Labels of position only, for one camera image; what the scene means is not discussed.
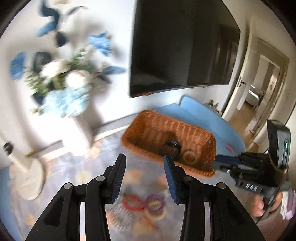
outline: door frame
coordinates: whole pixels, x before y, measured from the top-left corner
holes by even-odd
[[[264,53],[262,53],[262,55],[265,58],[267,58],[269,62],[280,67],[280,72],[279,72],[279,76],[278,76],[276,85],[274,87],[274,90],[272,92],[272,95],[268,101],[268,104],[264,109],[260,119],[257,121],[256,126],[254,127],[254,130],[255,130],[254,138],[257,137],[261,129],[264,127],[266,120],[270,117],[272,111],[274,110],[275,105],[277,104],[277,101],[283,89],[283,85],[285,83],[286,74],[287,74],[288,65],[289,65],[288,57],[286,57],[282,52],[280,52],[278,49],[271,46],[270,44],[266,43],[262,39],[259,39],[259,40],[260,40],[259,47],[261,47],[264,50]]]
[[[271,100],[272,95],[275,94],[275,89],[276,89],[276,87],[277,87],[278,81],[283,81],[283,78],[279,79],[279,76],[280,76],[280,73],[281,73],[282,69],[281,69],[279,66],[275,66],[274,70],[276,70],[276,69],[278,69],[279,72],[278,72],[278,74],[277,74],[277,77],[276,77],[276,80],[275,80],[275,85],[273,86],[272,93],[271,93],[271,95],[270,95],[270,97],[269,97],[269,99],[268,99],[268,101],[267,101],[267,104],[266,104],[265,108],[263,109],[263,111],[262,111],[262,113],[261,113],[260,115],[257,115],[257,111],[259,110],[260,105],[256,106],[256,108],[255,108],[255,110],[256,110],[256,119],[257,119],[258,121],[262,118],[263,113],[264,113],[265,110],[267,109],[267,107],[268,107],[268,105],[269,105],[269,103],[270,103],[270,100]],[[267,88],[269,87],[269,84],[270,84],[271,78],[268,80],[268,86],[267,86]],[[264,98],[265,98],[265,96],[266,96],[266,93],[267,93],[267,90],[263,93],[262,101],[264,100]]]
[[[237,82],[233,83],[234,89],[231,94],[231,97],[226,105],[225,110],[223,111],[222,118],[225,119],[226,121],[229,121],[231,117],[233,116],[235,109],[238,106],[239,101],[241,100],[241,97],[238,100],[239,95],[244,95],[244,91],[246,86],[249,84],[248,79],[249,78],[244,78],[245,71],[247,67],[250,67],[250,63],[254,64],[251,61],[248,61],[249,56],[254,54],[254,50],[257,50],[257,45],[258,45],[259,38],[256,36],[256,28],[254,24],[254,18],[251,19],[250,22],[250,30],[249,30],[249,38],[248,38],[248,45],[247,45],[247,50],[246,54],[243,60],[243,65],[239,73],[239,78],[237,78]]]

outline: white flower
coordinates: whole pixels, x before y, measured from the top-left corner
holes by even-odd
[[[56,59],[43,66],[40,77],[53,78],[61,73],[69,71],[69,69],[64,59]]]
[[[72,88],[85,87],[90,82],[91,75],[86,70],[73,70],[66,76],[66,83]]]

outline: metal screw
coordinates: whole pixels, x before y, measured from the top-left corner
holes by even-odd
[[[97,180],[98,182],[102,182],[102,181],[105,180],[105,177],[104,177],[104,176],[98,176],[98,177],[96,178],[96,180]]]
[[[72,184],[71,183],[66,183],[65,185],[64,185],[64,188],[65,189],[69,189],[69,188],[71,188],[72,187]]]
[[[220,187],[221,189],[225,189],[226,184],[225,183],[218,183],[218,187]]]
[[[192,176],[185,176],[184,180],[187,182],[191,182],[193,180],[193,177]]]

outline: black tv screen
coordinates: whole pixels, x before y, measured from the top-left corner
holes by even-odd
[[[138,0],[130,96],[228,84],[239,37],[222,0]]]

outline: wicker basket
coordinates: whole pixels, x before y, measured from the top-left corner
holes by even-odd
[[[199,161],[188,166],[181,157],[175,162],[176,165],[183,167],[187,173],[205,177],[215,174],[215,170],[211,168],[211,162],[216,157],[215,137],[203,128],[145,110],[136,117],[121,140],[122,145],[134,154],[160,163],[163,162],[163,157],[159,155],[163,144],[169,140],[177,140],[182,145],[181,154],[192,150]]]

